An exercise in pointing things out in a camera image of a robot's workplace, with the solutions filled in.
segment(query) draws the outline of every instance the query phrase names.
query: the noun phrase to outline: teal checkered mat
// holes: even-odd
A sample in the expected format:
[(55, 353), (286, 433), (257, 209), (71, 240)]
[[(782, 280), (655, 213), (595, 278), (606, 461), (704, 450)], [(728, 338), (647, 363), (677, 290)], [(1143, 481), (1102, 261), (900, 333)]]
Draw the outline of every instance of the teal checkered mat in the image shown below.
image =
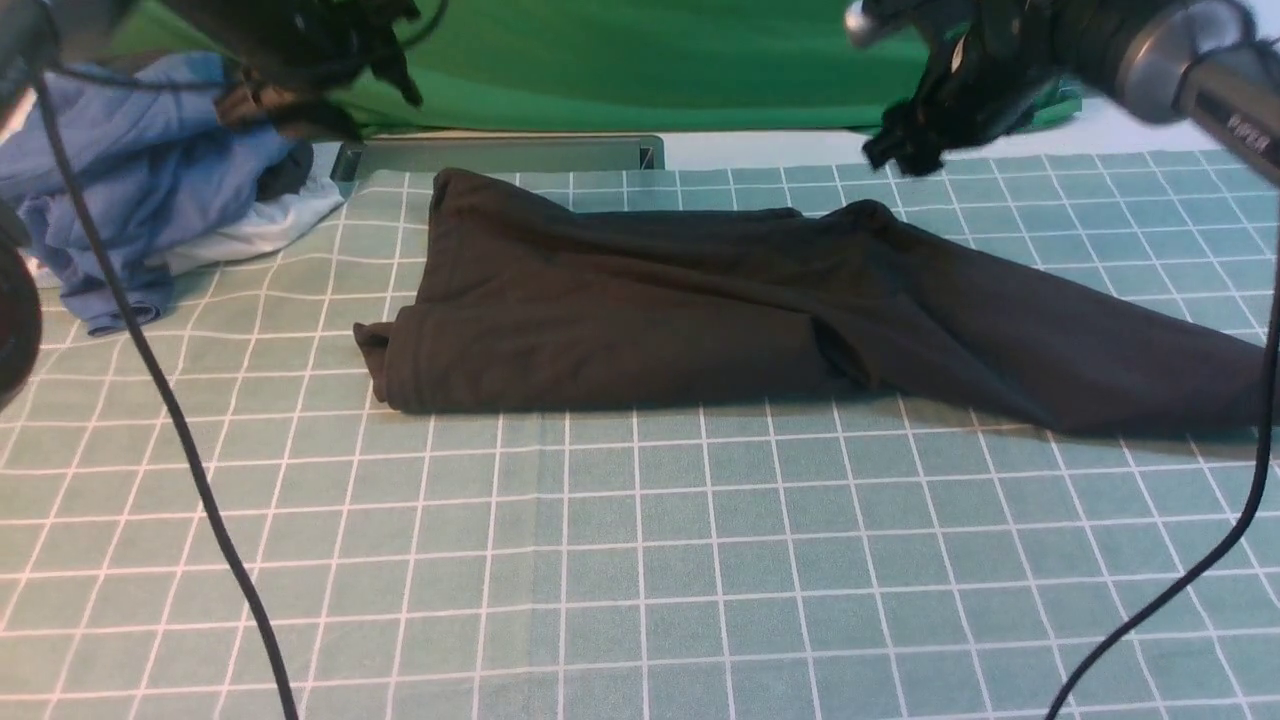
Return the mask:
[[(512, 179), (576, 210), (872, 197), (1251, 341), (1270, 301), (1276, 195), (1219, 152)], [(1082, 442), (896, 396), (399, 416), (349, 333), (411, 302), (430, 188), (380, 173), (150, 327), (308, 720), (1038, 717), (1248, 489), (1248, 438)], [(132, 347), (46, 311), (0, 416), (0, 717), (278, 717)], [(1065, 717), (1280, 717), (1277, 497)]]

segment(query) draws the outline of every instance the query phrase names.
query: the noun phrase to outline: white cloth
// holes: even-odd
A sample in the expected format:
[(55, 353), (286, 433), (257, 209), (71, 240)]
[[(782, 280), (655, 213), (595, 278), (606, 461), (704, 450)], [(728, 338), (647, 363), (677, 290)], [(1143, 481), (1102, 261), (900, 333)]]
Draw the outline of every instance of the white cloth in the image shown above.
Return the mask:
[[(297, 193), (283, 195), (270, 202), (255, 202), (241, 222), (173, 247), (147, 263), (168, 264), (169, 273), (177, 277), (214, 263), (247, 260), (278, 252), (315, 228), (342, 204), (342, 191), (329, 179), (323, 163), (316, 163), (307, 176), (306, 184)], [(40, 260), (28, 256), (27, 268), (38, 287), (59, 286), (58, 277)]]

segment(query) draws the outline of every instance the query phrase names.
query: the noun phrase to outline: pile of clothes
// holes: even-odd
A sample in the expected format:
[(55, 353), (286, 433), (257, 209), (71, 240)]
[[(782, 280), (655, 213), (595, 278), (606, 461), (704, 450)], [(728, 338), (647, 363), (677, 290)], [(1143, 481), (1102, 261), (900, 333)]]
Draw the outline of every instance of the pile of clothes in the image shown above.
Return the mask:
[[(131, 78), (108, 67), (77, 69)], [(90, 213), (134, 316), (150, 323), (173, 305), (175, 275), (278, 251), (343, 197), (308, 142), (269, 124), (237, 132), (219, 124), (215, 86), (228, 78), (220, 55), (165, 55), (132, 78), (209, 90), (133, 90), (60, 76), (47, 83)], [(28, 236), (28, 265), (40, 286), (61, 288), (63, 304), (91, 336), (119, 332), (123, 318), (54, 163), (40, 109), (28, 101), (19, 110), (26, 117), (0, 143), (0, 201)]]

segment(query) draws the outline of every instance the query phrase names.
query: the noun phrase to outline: black cable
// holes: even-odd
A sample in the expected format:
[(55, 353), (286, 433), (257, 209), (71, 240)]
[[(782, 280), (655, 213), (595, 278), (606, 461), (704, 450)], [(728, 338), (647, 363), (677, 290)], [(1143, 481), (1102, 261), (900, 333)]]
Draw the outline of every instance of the black cable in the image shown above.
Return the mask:
[[(1280, 38), (1258, 41), (1254, 47), (1265, 49), (1270, 51), (1272, 47), (1280, 46)], [(1276, 70), (1274, 63), (1270, 59), (1263, 58), (1265, 67), (1268, 68), (1268, 74), (1275, 85), (1275, 90), (1280, 92), (1280, 72)], [(1203, 560), (1187, 570), (1183, 577), (1178, 578), (1174, 584), (1169, 585), (1165, 592), (1160, 593), (1156, 600), (1147, 603), (1146, 607), (1139, 610), (1129, 618), (1123, 625), (1116, 628), (1110, 635), (1107, 635), (1097, 647), (1089, 652), (1084, 660), (1075, 667), (1071, 675), (1062, 684), (1062, 688), (1057, 692), (1053, 698), (1053, 703), (1050, 706), (1048, 712), (1044, 715), (1044, 720), (1055, 720), (1059, 712), (1062, 711), (1062, 706), (1066, 705), (1068, 697), (1075, 689), (1075, 685), (1080, 683), (1085, 673), (1102, 659), (1103, 655), (1112, 647), (1115, 647), (1125, 635), (1132, 633), (1138, 625), (1142, 625), (1151, 619), (1152, 615), (1158, 612), (1166, 605), (1169, 605), (1175, 597), (1181, 594), (1188, 587), (1198, 580), (1204, 573), (1217, 565), (1226, 553), (1231, 552), (1240, 539), (1244, 538), (1244, 533), (1248, 532), (1249, 525), (1253, 524), (1254, 518), (1258, 515), (1258, 509), (1262, 505), (1262, 496), (1266, 493), (1267, 488), (1267, 475), (1271, 469), (1271, 436), (1272, 428), (1275, 425), (1275, 405), (1276, 405), (1276, 373), (1280, 372), (1280, 233), (1276, 238), (1277, 249), (1277, 261), (1275, 269), (1275, 282), (1271, 293), (1271, 316), (1267, 320), (1267, 340), (1263, 343), (1263, 359), (1262, 359), (1262, 413), (1258, 419), (1258, 446), (1254, 456), (1253, 465), (1253, 480), (1249, 486), (1249, 496), (1244, 501), (1244, 507), (1240, 510), (1240, 516), (1236, 519), (1235, 525), (1231, 527), (1230, 532), (1217, 543), (1204, 556)]]
[(236, 583), (244, 594), (244, 601), (248, 603), (250, 612), (253, 615), (253, 621), (257, 623), (259, 633), (262, 635), (262, 644), (266, 647), (266, 657), (271, 665), (271, 675), (275, 678), (275, 685), (280, 693), (280, 706), (284, 710), (284, 719), (298, 720), (297, 702), (293, 700), (288, 669), (284, 665), (284, 656), (280, 652), (280, 643), (275, 638), (275, 630), (271, 629), (271, 620), (266, 615), (266, 609), (262, 606), (262, 600), (259, 597), (257, 589), (253, 587), (253, 580), (250, 578), (248, 570), (244, 569), (244, 562), (236, 551), (236, 544), (232, 542), (230, 534), (227, 532), (227, 524), (223, 523), (221, 512), (218, 510), (218, 501), (214, 498), (214, 491), (209, 486), (209, 478), (205, 474), (205, 465), (200, 459), (200, 450), (196, 447), (196, 441), (191, 434), (191, 428), (187, 427), (187, 419), (182, 413), (182, 406), (178, 404), (178, 398), (174, 396), (173, 388), (169, 386), (169, 380), (165, 378), (164, 370), (160, 368), (160, 363), (156, 361), (155, 352), (151, 351), (151, 345), (142, 333), (142, 328), (138, 325), (137, 318), (133, 316), (133, 310), (129, 307), (129, 300), (125, 297), (124, 290), (120, 286), (120, 278), (115, 273), (115, 268), (111, 265), (111, 259), (108, 256), (106, 249), (102, 245), (102, 237), (88, 211), (88, 205), (84, 201), (84, 191), (81, 187), (79, 181), (76, 178), (76, 172), (72, 169), (72, 163), (67, 154), (67, 146), (63, 142), (61, 132), (58, 128), (58, 114), (54, 108), (52, 97), (49, 94), (49, 85), (45, 82), (44, 76), (36, 73), (32, 79), (32, 87), (36, 90), (36, 101), (40, 106), (45, 132), (49, 136), (49, 145), (54, 151), (54, 161), (58, 165), (58, 170), (63, 176), (63, 182), (67, 184), (67, 193), (70, 196), (72, 205), (76, 208), (76, 215), (84, 227), (84, 234), (88, 237), (90, 247), (93, 250), (93, 258), (97, 259), (99, 265), (102, 268), (102, 278), (106, 281), (108, 287), (111, 288), (111, 297), (115, 300), (115, 306), (120, 311), (120, 318), (124, 320), (124, 325), (129, 332), (129, 337), (133, 340), (138, 356), (142, 357), (142, 363), (151, 374), (151, 379), (155, 382), (156, 389), (160, 392), (160, 398), (164, 401), (164, 406), (169, 411), (169, 418), (173, 420), (174, 430), (178, 433), (178, 441), (182, 443), (182, 450), (187, 456), (187, 464), (191, 466), (191, 477), (196, 482), (196, 492), (200, 495), (201, 505), (204, 505), (205, 516), (209, 519), (209, 527), (214, 532), (218, 547), (221, 550), (228, 568), (230, 568), (232, 574), (236, 577)]
[[(435, 8), (435, 13), (426, 20), (417, 32), (396, 45), (394, 50), (387, 49), (376, 53), (367, 53), (356, 58), (347, 58), (343, 60), (334, 60), (330, 63), (323, 63), (315, 69), (319, 72), (329, 73), (335, 70), (362, 70), (364, 68), (372, 65), (379, 60), (393, 56), (394, 54), (407, 53), (413, 47), (417, 47), (422, 42), (426, 42), (429, 37), (435, 35), (435, 31), (444, 22), (444, 14), (449, 8), (449, 0), (440, 0), (439, 5)], [(52, 63), (49, 65), (49, 72), (68, 77), (72, 79), (78, 79), (81, 82), (87, 82), (90, 85), (97, 85), (104, 87), (115, 87), (123, 90), (134, 90), (140, 92), (210, 92), (215, 90), (232, 90), (239, 86), (239, 81), (234, 82), (143, 82), (133, 78), (119, 78), (119, 77), (102, 77), (93, 73), (86, 73), (83, 70), (77, 70), (68, 68), (60, 63)]]

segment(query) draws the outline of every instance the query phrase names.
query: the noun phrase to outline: folded garment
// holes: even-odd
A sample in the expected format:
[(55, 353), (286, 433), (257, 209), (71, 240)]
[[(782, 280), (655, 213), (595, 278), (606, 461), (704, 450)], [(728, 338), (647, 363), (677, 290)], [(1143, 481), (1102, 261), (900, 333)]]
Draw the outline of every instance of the folded garment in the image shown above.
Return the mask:
[(357, 324), (402, 413), (604, 410), (892, 389), (1074, 434), (1252, 427), (1262, 350), (906, 224), (575, 214), (436, 176), (413, 305)]
[[(319, 165), (311, 169), (306, 184), (296, 193), (255, 202), (239, 222), (191, 242), (147, 258), (147, 265), (165, 265), (178, 277), (216, 263), (248, 260), (284, 250), (310, 232), (343, 204), (342, 191)], [(0, 205), (0, 227), (3, 227)], [(40, 260), (27, 256), (27, 269), (41, 288), (61, 282)]]
[[(90, 69), (110, 74), (101, 68)], [(136, 78), (148, 83), (223, 82), (212, 53), (166, 56)], [(262, 126), (233, 133), (207, 92), (134, 92), (49, 76), (58, 123), (84, 199), (140, 322), (173, 302), (164, 254), (246, 217), (259, 179), (296, 141)], [(40, 110), (0, 145), (0, 200), (27, 225), (31, 255), (61, 284), (68, 310), (90, 334), (123, 329), (84, 229), (45, 137)]]

